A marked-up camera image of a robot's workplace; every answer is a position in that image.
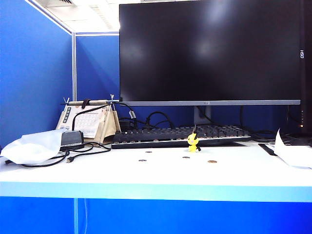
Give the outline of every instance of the keyboard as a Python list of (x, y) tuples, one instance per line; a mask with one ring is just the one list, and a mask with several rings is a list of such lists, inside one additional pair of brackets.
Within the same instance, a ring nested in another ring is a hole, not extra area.
[[(113, 138), (112, 149), (187, 147), (187, 137), (193, 127), (128, 130), (117, 132)], [(237, 141), (251, 140), (248, 131), (236, 126), (197, 126), (199, 146), (222, 145)]]

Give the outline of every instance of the cable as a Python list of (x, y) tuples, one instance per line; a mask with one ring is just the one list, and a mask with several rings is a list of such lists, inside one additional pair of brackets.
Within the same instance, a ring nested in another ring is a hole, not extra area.
[(163, 120), (163, 121), (158, 122), (157, 124), (155, 124), (155, 126), (157, 126), (157, 125), (159, 125), (159, 124), (161, 124), (161, 123), (165, 123), (165, 122), (168, 122), (168, 121), (167, 121), (167, 120)]
[(109, 152), (111, 150), (111, 148), (108, 148), (106, 147), (105, 145), (101, 144), (101, 143), (97, 143), (97, 142), (90, 142), (92, 144), (96, 144), (98, 145), (99, 147), (101, 148), (104, 148), (106, 150), (104, 151), (98, 151), (98, 152), (92, 152), (92, 153), (82, 153), (82, 154), (78, 154), (78, 155), (75, 155), (75, 156), (71, 156), (71, 157), (68, 157), (66, 162), (70, 163), (70, 162), (73, 162), (75, 160), (76, 157), (80, 157), (80, 156), (83, 156), (83, 155), (95, 155), (95, 154), (101, 154), (101, 153), (106, 153), (106, 152)]
[(240, 126), (243, 128), (244, 124), (243, 124), (243, 110), (244, 110), (244, 106), (240, 106), (239, 108), (239, 124)]
[(202, 110), (199, 106), (196, 106), (196, 107), (197, 107), (197, 109), (199, 110), (199, 112), (200, 112), (207, 120), (209, 120), (210, 123), (206, 123), (206, 125), (213, 124), (213, 125), (220, 126), (220, 127), (224, 126), (224, 125), (222, 125), (222, 124), (218, 124), (218, 123), (215, 123), (214, 121), (212, 121), (212, 120), (205, 114), (205, 112), (203, 112), (203, 110)]
[[(112, 104), (113, 104), (113, 103), (101, 105), (101, 106), (92, 108), (92, 109), (90, 109), (90, 110), (82, 111), (82, 112), (79, 112), (78, 114), (76, 114), (75, 117), (73, 118), (72, 131), (74, 131), (74, 129), (75, 129), (75, 120), (76, 120), (76, 117), (77, 117), (77, 116), (82, 115), (82, 114), (85, 114), (85, 113), (88, 113), (88, 112), (91, 112), (91, 111), (96, 111), (96, 110), (98, 110), (98, 109), (104, 108), (104, 107), (106, 107), (106, 106), (110, 106), (110, 105), (112, 105)], [(135, 116), (134, 110), (133, 110), (133, 109), (131, 108), (131, 106), (129, 106), (128, 104), (123, 103), (123, 102), (115, 102), (114, 104), (119, 104), (119, 105), (123, 105), (123, 106), (128, 107), (128, 108), (130, 109), (130, 111), (132, 112), (132, 115)], [(135, 128), (137, 129), (137, 118), (136, 118), (136, 117), (132, 117), (131, 119), (134, 121), (134, 126), (135, 126)]]
[[(122, 118), (119, 118), (119, 120), (122, 120), (122, 119), (132, 120), (132, 119), (129, 118), (129, 117), (122, 117)], [(159, 128), (159, 127), (156, 127), (155, 125), (146, 124), (146, 122), (143, 122), (143, 121), (138, 120), (138, 119), (137, 119), (137, 122), (142, 123), (142, 124), (145, 124), (145, 125), (148, 125), (148, 126), (150, 126), (150, 127), (152, 127), (152, 128)]]
[(42, 165), (29, 165), (29, 164), (22, 164), (23, 167), (27, 167), (27, 168), (36, 168), (36, 167), (49, 167), (49, 166), (53, 166), (55, 164), (58, 164), (59, 162), (62, 162), (67, 156), (69, 156), (69, 151), (66, 150), (65, 154), (62, 156), (56, 156), (56, 157), (52, 157), (51, 159), (56, 159), (56, 158), (61, 158), (60, 160), (53, 162), (53, 163), (49, 163), (49, 164), (42, 164)]
[(174, 128), (175, 128), (175, 125), (172, 123), (172, 121), (170, 120), (169, 116), (167, 116), (165, 113), (163, 113), (163, 112), (161, 112), (161, 111), (154, 111), (154, 112), (150, 113), (150, 114), (147, 116), (146, 121), (145, 121), (145, 123), (146, 123), (147, 125), (150, 125), (151, 116), (154, 115), (154, 114), (161, 114), (161, 115), (165, 116), (166, 119), (167, 119), (167, 121), (169, 122), (170, 128), (171, 128), (171, 129), (174, 129)]

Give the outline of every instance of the monitor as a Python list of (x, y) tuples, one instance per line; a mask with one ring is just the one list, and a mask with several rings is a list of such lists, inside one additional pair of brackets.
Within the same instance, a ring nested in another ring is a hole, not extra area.
[(300, 104), (300, 0), (121, 4), (119, 22), (123, 102)]

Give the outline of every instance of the white desk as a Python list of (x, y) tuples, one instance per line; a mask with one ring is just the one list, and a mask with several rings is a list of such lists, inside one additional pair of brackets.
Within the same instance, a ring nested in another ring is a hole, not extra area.
[(312, 202), (311, 169), (243, 145), (112, 150), (35, 169), (1, 158), (0, 196)]

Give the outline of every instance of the small yellow toy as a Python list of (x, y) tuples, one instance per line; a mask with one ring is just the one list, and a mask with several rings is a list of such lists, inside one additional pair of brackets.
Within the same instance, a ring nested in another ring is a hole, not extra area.
[(190, 152), (196, 152), (196, 149), (198, 149), (198, 151), (201, 151), (200, 147), (197, 146), (197, 144), (199, 143), (199, 139), (198, 139), (198, 136), (197, 136), (197, 131), (196, 131), (196, 125), (193, 129), (193, 132), (192, 134), (190, 134), (188, 137), (187, 137), (187, 143), (189, 143), (189, 151)]

